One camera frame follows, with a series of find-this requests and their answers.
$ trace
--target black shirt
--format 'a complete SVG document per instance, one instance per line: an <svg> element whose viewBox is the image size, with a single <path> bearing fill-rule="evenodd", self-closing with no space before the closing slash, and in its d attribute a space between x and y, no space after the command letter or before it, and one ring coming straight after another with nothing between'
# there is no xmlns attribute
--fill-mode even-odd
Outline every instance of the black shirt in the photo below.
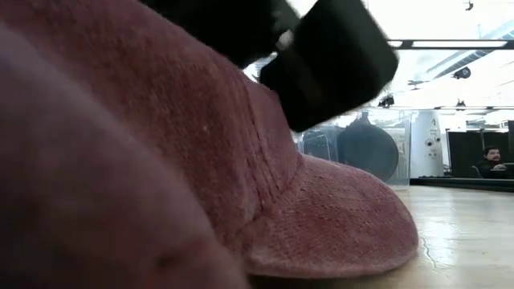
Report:
<svg viewBox="0 0 514 289"><path fill-rule="evenodd" d="M492 171L496 165L501 165L501 162L483 159L476 164L476 167L480 171L480 175L482 175L483 178L511 178L512 172L510 172L509 169L506 169L505 171Z"/></svg>

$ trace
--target tabletop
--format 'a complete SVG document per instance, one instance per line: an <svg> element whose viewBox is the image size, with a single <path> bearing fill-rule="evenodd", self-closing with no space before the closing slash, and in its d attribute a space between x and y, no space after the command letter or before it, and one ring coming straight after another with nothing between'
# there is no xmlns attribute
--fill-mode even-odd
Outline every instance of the tabletop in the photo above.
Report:
<svg viewBox="0 0 514 289"><path fill-rule="evenodd" d="M514 288L514 193L410 187L397 191L418 226L418 257L359 279L253 277L254 289Z"/></svg>

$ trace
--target corduroy fabric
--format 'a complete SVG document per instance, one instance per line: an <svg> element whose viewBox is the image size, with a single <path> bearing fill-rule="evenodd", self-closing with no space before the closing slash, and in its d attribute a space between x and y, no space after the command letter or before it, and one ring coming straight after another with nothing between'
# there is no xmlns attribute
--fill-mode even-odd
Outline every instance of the corduroy fabric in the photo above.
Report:
<svg viewBox="0 0 514 289"><path fill-rule="evenodd" d="M0 287L247 288L183 180L0 24Z"/></svg>
<svg viewBox="0 0 514 289"><path fill-rule="evenodd" d="M247 272L354 277L415 256L417 230L393 191L300 155L274 92L139 2L4 0L0 17L181 165Z"/></svg>

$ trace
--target glass display case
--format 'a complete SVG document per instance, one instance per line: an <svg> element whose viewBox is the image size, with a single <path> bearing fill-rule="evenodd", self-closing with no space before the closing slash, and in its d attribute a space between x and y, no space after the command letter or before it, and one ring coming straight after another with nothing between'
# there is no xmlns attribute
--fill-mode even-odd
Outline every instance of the glass display case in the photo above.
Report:
<svg viewBox="0 0 514 289"><path fill-rule="evenodd" d="M294 135L301 153L372 173L395 189L410 181L411 112L363 108Z"/></svg>

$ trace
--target white pillar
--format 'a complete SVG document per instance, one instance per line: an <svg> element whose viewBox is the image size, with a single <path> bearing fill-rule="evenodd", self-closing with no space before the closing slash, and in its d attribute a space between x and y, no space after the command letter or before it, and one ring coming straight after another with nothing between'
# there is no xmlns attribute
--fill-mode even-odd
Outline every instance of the white pillar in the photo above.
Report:
<svg viewBox="0 0 514 289"><path fill-rule="evenodd" d="M410 135L410 177L443 176L443 147L438 113L420 111L414 115Z"/></svg>

